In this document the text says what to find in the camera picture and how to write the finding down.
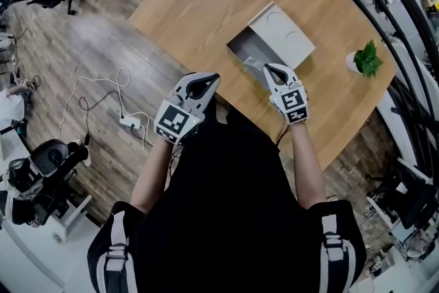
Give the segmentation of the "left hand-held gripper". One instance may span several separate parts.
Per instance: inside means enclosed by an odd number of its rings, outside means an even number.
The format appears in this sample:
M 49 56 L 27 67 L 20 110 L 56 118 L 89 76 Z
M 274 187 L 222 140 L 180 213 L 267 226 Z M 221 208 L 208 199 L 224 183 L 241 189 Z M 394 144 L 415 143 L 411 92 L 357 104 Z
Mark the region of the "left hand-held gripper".
M 169 97 L 162 101 L 154 120 L 157 136 L 181 145 L 183 139 L 193 134 L 204 121 L 204 110 L 219 84 L 218 73 L 193 72 L 185 75 Z

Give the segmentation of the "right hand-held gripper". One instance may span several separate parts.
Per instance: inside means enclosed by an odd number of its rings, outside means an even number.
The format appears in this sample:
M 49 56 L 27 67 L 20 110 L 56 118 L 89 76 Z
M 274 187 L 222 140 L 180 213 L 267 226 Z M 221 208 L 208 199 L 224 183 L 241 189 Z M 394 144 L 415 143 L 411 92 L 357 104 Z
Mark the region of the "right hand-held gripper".
M 304 121 L 309 117 L 307 94 L 303 86 L 284 89 L 278 92 L 278 86 L 290 86 L 297 83 L 297 75 L 288 66 L 279 63 L 264 64 L 263 72 L 271 91 L 270 101 L 278 114 L 288 125 Z

